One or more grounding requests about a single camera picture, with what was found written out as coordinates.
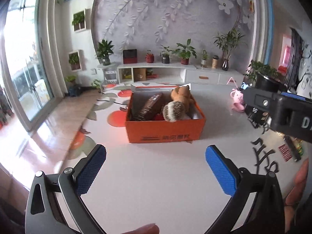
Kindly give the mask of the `person's right hand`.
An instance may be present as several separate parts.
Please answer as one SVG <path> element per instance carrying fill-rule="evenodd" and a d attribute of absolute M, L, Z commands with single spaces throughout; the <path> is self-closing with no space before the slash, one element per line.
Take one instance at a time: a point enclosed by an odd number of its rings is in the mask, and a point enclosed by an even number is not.
<path fill-rule="evenodd" d="M 305 159 L 294 179 L 294 187 L 285 200 L 285 233 L 291 228 L 291 222 L 295 217 L 295 205 L 299 203 L 303 195 L 309 169 L 309 159 Z"/>

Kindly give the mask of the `person's left hand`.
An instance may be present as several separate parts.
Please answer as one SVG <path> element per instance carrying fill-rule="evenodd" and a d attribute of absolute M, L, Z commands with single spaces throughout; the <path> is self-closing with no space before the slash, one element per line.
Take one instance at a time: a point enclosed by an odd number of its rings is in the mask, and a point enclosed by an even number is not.
<path fill-rule="evenodd" d="M 159 234 L 160 229 L 155 223 L 146 224 L 135 230 L 128 231 L 122 234 Z"/>

